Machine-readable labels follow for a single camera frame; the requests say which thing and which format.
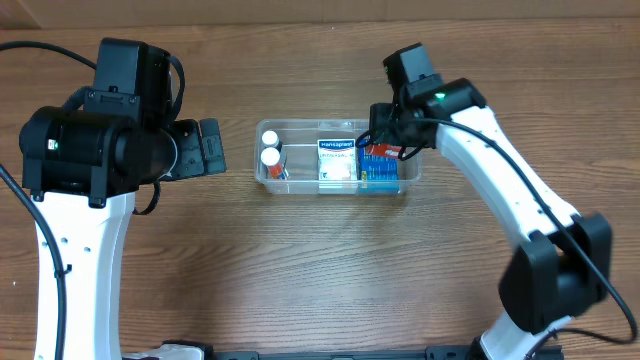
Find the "orange vitamin tablet tube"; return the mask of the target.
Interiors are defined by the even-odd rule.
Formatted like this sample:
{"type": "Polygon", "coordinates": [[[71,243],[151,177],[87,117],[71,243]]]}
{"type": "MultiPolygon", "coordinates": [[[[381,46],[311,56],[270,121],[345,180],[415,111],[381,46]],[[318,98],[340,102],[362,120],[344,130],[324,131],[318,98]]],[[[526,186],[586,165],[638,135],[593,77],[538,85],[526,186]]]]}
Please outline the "orange vitamin tablet tube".
{"type": "Polygon", "coordinates": [[[283,157],[276,148],[267,147],[263,149],[260,154],[260,160],[272,179],[287,180],[289,178],[283,157]]]}

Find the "red Panadol box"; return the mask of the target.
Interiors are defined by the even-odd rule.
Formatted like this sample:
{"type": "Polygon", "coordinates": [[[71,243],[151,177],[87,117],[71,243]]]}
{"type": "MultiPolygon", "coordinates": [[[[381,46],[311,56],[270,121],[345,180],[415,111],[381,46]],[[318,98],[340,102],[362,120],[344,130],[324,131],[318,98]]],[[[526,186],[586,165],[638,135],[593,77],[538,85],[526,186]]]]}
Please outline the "red Panadol box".
{"type": "Polygon", "coordinates": [[[371,144],[365,148],[365,153],[370,156],[384,157],[384,158],[398,158],[399,152],[402,150],[401,146],[394,146],[390,144],[371,144]]]}

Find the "white plaster box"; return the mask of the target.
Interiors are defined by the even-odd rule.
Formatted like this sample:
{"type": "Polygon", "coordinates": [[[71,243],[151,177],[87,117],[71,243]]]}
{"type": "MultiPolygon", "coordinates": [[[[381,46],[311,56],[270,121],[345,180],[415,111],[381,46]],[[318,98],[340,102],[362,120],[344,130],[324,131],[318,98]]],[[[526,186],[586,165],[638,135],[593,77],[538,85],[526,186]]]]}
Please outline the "white plaster box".
{"type": "Polygon", "coordinates": [[[355,194],[358,188],[354,139],[319,139],[318,178],[320,194],[355,194]]]}

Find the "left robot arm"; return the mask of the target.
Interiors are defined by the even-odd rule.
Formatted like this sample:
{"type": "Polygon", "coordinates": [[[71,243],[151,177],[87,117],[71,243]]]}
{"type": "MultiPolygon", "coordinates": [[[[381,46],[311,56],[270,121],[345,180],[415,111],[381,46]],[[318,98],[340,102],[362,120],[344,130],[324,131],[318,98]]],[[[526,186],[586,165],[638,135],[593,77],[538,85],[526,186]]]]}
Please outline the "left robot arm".
{"type": "Polygon", "coordinates": [[[38,359],[119,359],[124,243],[140,187],[223,173],[215,119],[181,119],[180,61],[106,38],[91,85],[23,126],[22,182],[39,243],[38,359]]]}

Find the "blue lozenge box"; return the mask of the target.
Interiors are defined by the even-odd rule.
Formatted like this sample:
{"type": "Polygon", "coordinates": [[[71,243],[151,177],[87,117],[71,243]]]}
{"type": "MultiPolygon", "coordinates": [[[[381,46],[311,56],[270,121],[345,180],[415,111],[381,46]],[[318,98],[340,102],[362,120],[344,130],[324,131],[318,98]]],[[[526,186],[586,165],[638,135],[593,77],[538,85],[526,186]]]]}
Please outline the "blue lozenge box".
{"type": "Polygon", "coordinates": [[[398,164],[395,158],[388,158],[358,150],[358,169],[363,194],[397,194],[399,188],[398,164]]]}

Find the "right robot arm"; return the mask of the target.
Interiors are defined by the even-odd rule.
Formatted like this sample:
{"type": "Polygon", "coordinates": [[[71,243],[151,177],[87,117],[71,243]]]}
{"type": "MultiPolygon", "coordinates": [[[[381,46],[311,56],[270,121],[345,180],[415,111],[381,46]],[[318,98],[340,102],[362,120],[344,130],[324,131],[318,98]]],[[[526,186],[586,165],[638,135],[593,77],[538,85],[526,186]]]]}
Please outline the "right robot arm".
{"type": "Polygon", "coordinates": [[[383,61],[390,103],[370,108],[370,144],[405,160],[434,148],[470,181],[502,224],[513,256],[499,282],[504,311],[467,349],[469,359],[560,359],[546,342],[604,300],[612,229],[556,195],[517,152],[466,78],[446,83],[416,43],[383,61]]]}

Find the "dark brown medicine bottle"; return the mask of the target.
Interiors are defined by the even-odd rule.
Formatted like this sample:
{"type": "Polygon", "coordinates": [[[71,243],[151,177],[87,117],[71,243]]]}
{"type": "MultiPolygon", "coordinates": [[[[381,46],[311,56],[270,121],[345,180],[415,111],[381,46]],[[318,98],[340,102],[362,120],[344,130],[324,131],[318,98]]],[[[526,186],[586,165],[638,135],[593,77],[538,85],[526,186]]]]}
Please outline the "dark brown medicine bottle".
{"type": "Polygon", "coordinates": [[[265,131],[261,136],[261,141],[265,148],[275,148],[278,152],[282,151],[283,143],[273,130],[265,131]]]}

